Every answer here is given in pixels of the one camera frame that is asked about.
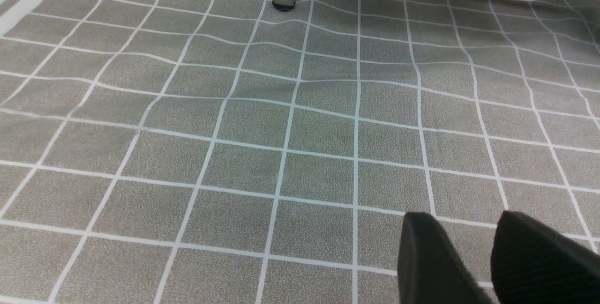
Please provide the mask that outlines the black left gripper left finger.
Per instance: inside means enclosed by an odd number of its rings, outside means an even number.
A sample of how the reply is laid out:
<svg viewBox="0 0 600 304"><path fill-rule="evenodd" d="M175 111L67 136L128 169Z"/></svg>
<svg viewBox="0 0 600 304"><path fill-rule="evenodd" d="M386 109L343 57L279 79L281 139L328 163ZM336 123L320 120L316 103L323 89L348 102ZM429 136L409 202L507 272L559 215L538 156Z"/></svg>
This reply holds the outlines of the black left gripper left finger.
<svg viewBox="0 0 600 304"><path fill-rule="evenodd" d="M401 304L490 304L444 228L430 214L403 217L397 260Z"/></svg>

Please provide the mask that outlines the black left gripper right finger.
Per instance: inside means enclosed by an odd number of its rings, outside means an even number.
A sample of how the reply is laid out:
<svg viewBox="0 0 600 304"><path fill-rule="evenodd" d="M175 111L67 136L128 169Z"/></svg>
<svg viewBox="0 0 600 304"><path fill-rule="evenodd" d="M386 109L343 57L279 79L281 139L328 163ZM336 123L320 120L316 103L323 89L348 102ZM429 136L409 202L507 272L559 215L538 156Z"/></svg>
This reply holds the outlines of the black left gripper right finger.
<svg viewBox="0 0 600 304"><path fill-rule="evenodd" d="M597 304L599 256L527 214L504 211L491 254L502 304Z"/></svg>

